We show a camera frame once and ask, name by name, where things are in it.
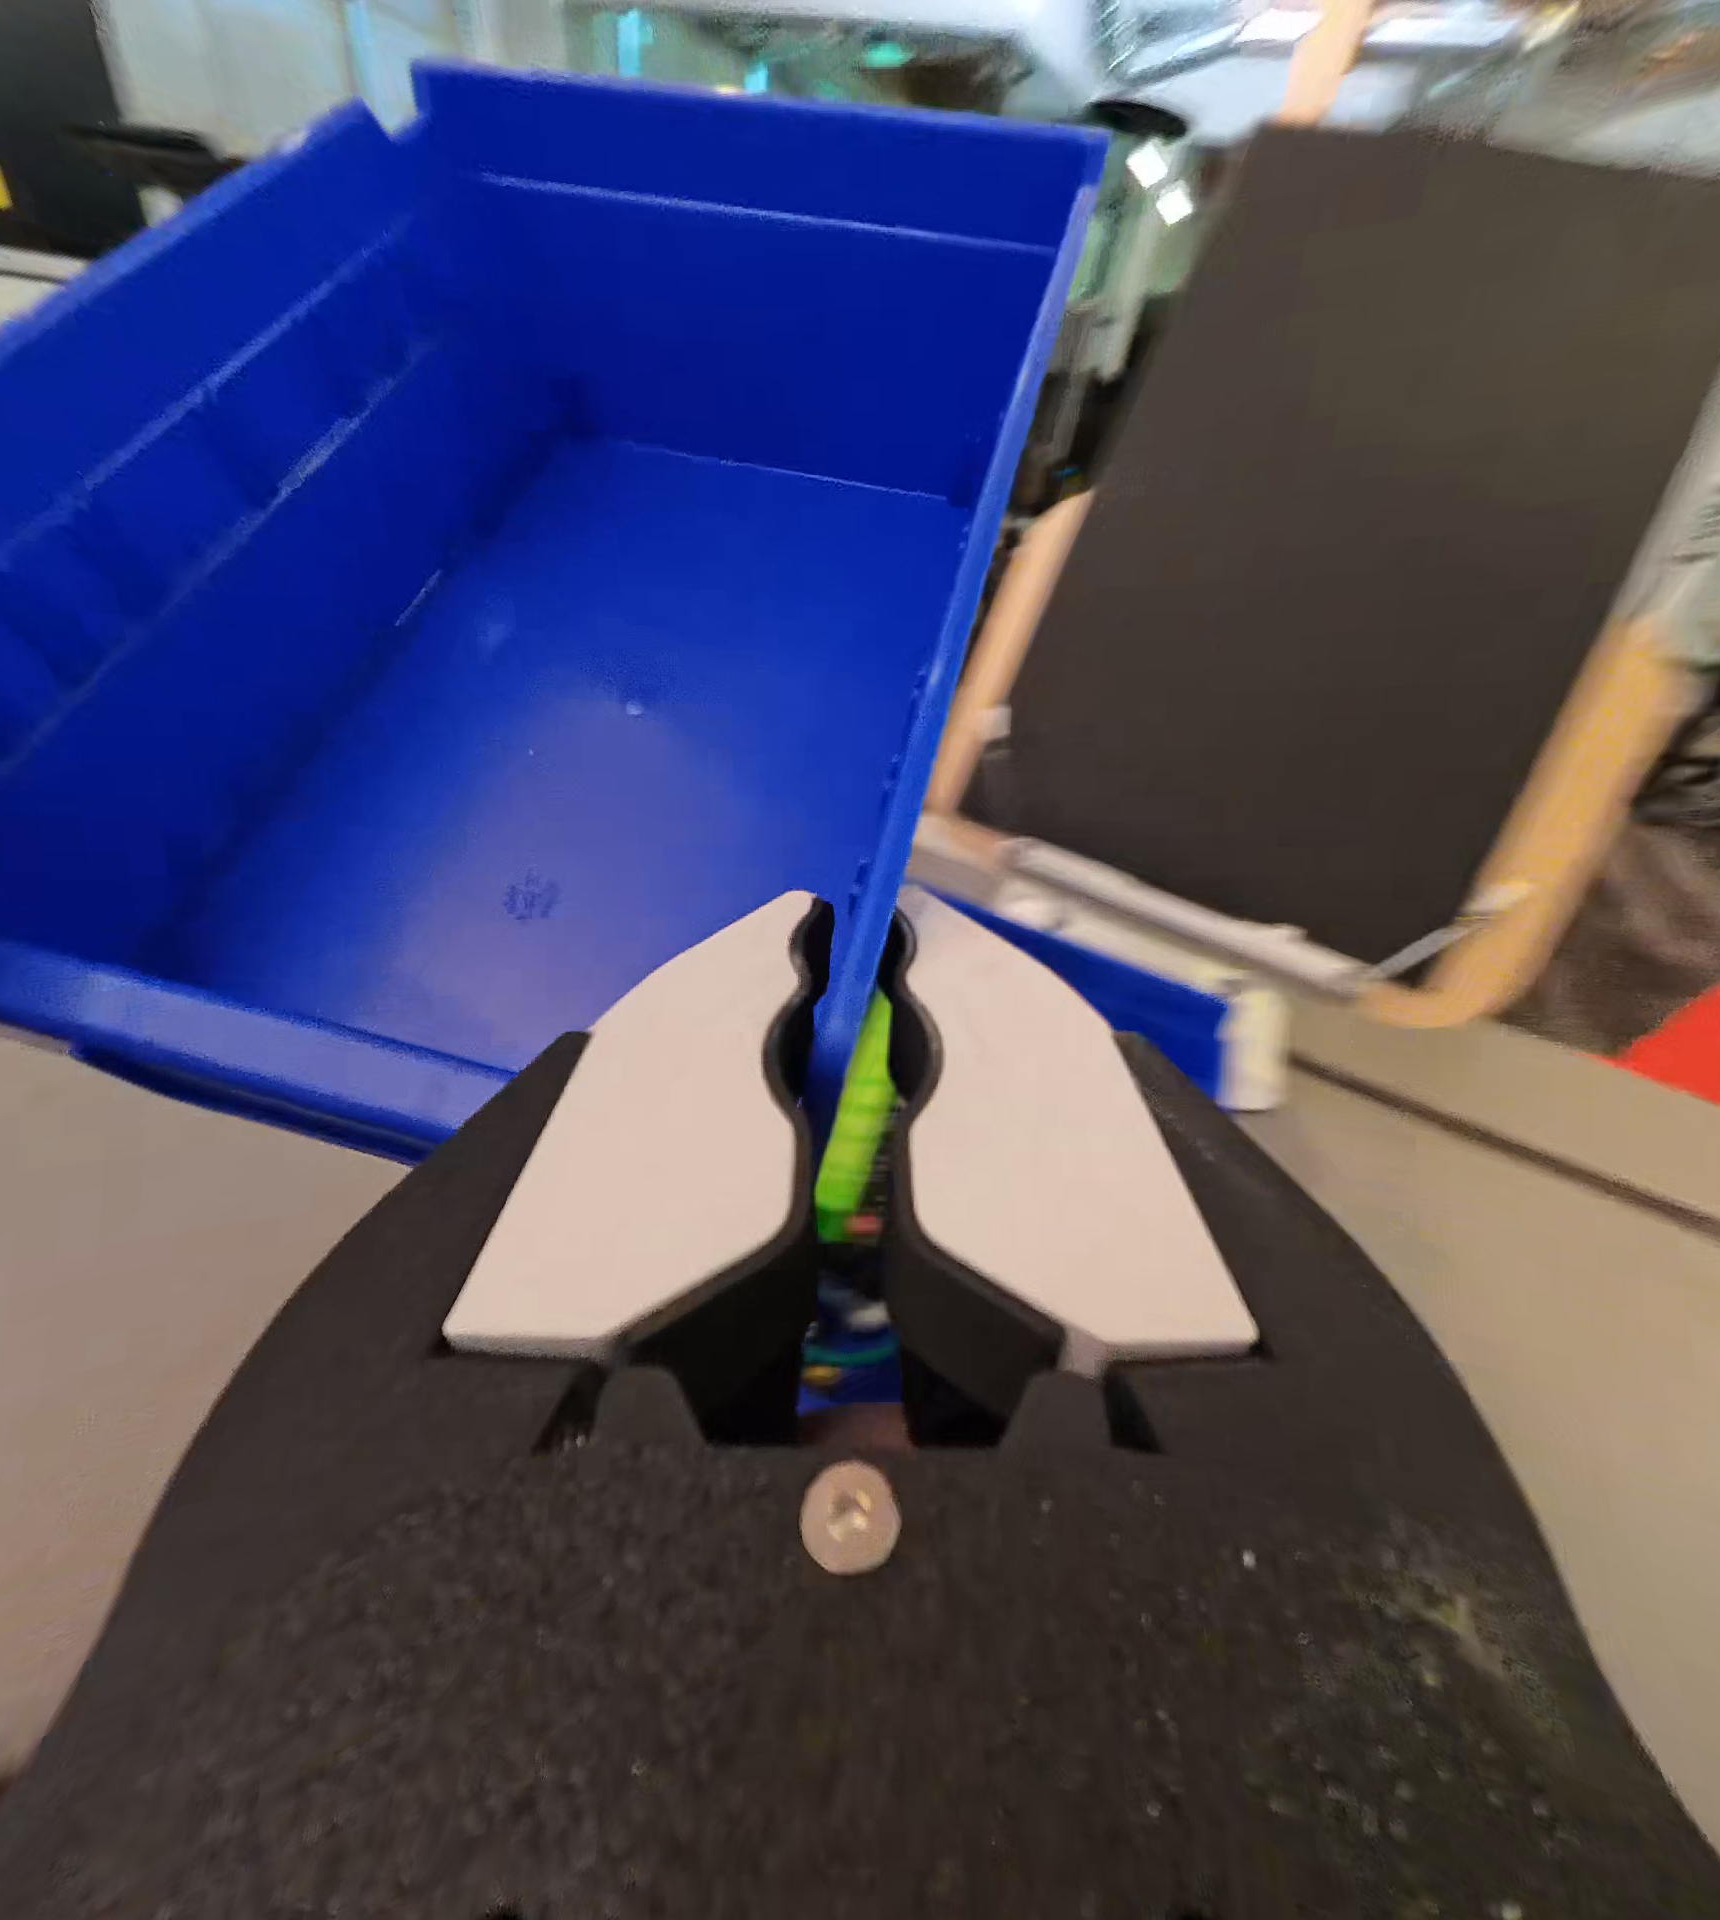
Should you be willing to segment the blue plastic bin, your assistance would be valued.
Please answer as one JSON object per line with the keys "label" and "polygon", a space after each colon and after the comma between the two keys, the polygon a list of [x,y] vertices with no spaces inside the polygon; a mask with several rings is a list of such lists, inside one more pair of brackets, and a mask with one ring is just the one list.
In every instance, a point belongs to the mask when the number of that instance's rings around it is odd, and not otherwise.
{"label": "blue plastic bin", "polygon": [[834,1098],[1106,155],[424,64],[0,328],[0,1025],[411,1161],[802,891]]}

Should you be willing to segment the black board with wooden rim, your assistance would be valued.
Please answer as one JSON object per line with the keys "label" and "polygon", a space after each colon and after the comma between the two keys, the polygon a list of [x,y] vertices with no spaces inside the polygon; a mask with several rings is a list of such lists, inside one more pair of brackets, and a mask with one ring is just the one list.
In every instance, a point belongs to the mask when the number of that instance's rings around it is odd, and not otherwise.
{"label": "black board with wooden rim", "polygon": [[1499,1015],[1680,700],[1627,613],[1720,409],[1720,178],[1270,125],[1092,487],[1022,543],[926,811]]}

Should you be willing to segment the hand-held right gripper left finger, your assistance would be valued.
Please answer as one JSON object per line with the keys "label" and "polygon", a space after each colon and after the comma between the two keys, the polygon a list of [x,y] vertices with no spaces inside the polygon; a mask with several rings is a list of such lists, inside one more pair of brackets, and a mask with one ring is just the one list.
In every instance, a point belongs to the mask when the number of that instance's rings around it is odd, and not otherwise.
{"label": "hand-held right gripper left finger", "polygon": [[801,1240],[831,931],[825,899],[782,892],[594,1024],[448,1310],[450,1349],[611,1364]]}

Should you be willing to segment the lime green segmented stick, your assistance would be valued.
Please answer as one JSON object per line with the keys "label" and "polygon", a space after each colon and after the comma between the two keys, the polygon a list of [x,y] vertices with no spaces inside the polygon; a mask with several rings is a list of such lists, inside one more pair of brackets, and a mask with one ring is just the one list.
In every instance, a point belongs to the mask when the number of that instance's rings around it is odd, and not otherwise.
{"label": "lime green segmented stick", "polygon": [[891,1071],[892,1008],[874,992],[840,1089],[814,1184],[823,1248],[871,1243],[881,1234],[885,1156],[899,1114]]}

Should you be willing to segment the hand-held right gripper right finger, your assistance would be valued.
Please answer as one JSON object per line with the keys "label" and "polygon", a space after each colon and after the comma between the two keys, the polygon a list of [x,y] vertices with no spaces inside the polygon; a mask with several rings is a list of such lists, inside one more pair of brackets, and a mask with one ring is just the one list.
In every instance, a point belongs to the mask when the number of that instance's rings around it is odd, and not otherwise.
{"label": "hand-held right gripper right finger", "polygon": [[1022,948],[904,892],[887,1307],[931,1373],[1248,1357],[1260,1331],[1102,1015]]}

